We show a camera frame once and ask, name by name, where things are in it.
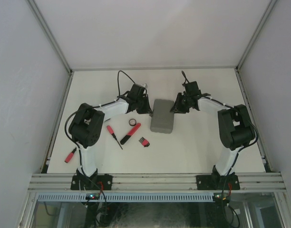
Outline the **grey plastic tool case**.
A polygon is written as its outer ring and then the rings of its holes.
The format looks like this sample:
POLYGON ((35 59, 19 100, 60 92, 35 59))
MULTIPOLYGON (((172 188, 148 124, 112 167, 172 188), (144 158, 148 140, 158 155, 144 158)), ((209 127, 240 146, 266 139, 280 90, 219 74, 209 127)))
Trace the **grey plastic tool case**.
POLYGON ((150 130, 155 133, 170 134, 174 126, 174 113, 170 112, 174 101, 156 99, 153 106, 150 130))

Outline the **short red black screwdriver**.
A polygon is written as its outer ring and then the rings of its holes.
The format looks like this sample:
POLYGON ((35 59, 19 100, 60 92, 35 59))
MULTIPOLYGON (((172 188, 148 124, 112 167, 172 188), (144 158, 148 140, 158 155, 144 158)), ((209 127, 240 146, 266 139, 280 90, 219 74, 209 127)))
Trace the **short red black screwdriver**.
POLYGON ((116 142, 120 146, 120 148, 123 149, 122 146, 121 146, 121 144, 120 144, 120 142, 118 141, 118 139, 117 139, 117 137, 115 135, 114 130, 112 129, 112 127, 110 125, 107 125, 107 130, 112 135, 112 137, 116 140, 116 142))

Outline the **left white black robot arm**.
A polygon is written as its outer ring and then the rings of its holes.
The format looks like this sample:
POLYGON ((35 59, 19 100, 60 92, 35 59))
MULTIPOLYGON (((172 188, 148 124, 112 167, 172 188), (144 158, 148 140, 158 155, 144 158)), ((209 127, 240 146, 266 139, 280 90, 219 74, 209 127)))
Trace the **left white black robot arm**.
POLYGON ((129 91, 107 104, 91 106, 82 103, 66 120, 65 134, 76 145, 79 153, 77 176, 87 190, 97 186, 95 154, 89 149, 98 142, 104 122, 133 111, 138 114, 152 113, 144 85, 133 84, 129 91))

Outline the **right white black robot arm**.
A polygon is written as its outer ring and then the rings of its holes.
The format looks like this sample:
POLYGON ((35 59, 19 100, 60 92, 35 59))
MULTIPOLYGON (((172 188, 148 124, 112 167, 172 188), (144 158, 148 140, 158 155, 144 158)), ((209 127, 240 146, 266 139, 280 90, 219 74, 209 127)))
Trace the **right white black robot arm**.
POLYGON ((258 131, 252 123, 247 107, 230 106, 202 93, 196 81, 183 83, 185 91, 178 93, 171 108, 174 114, 185 114, 190 109, 211 114, 217 118, 220 141, 223 145, 218 162, 210 175, 197 175, 198 190, 239 190, 235 165, 242 150, 258 141, 258 131))

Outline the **red hex key set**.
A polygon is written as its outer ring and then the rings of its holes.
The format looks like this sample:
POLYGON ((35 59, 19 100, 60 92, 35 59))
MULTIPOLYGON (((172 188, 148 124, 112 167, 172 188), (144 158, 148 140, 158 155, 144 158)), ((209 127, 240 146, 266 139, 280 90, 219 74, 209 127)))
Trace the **red hex key set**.
POLYGON ((150 142, 144 137, 141 137, 138 141, 142 144, 143 147, 148 147, 150 145, 150 142))

